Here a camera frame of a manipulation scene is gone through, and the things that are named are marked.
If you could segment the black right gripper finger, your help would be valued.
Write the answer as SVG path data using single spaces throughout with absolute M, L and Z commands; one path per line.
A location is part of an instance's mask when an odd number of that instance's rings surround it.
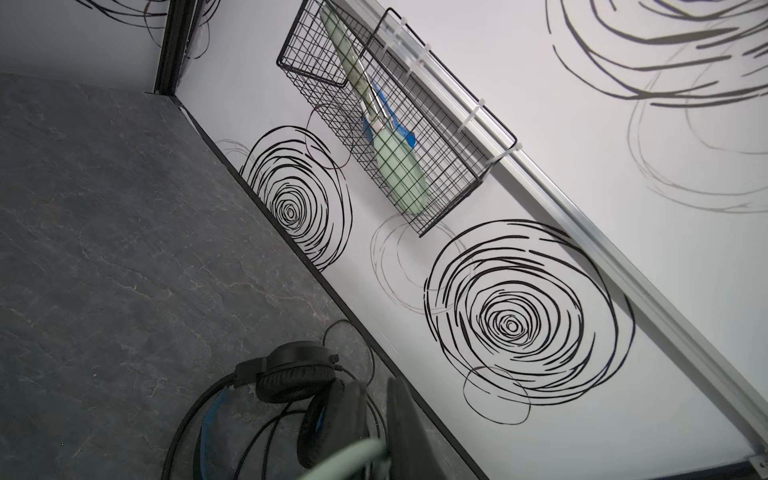
M 447 476 L 429 444 L 404 379 L 393 377 L 388 380 L 386 410 L 391 462 L 389 478 L 445 480 Z

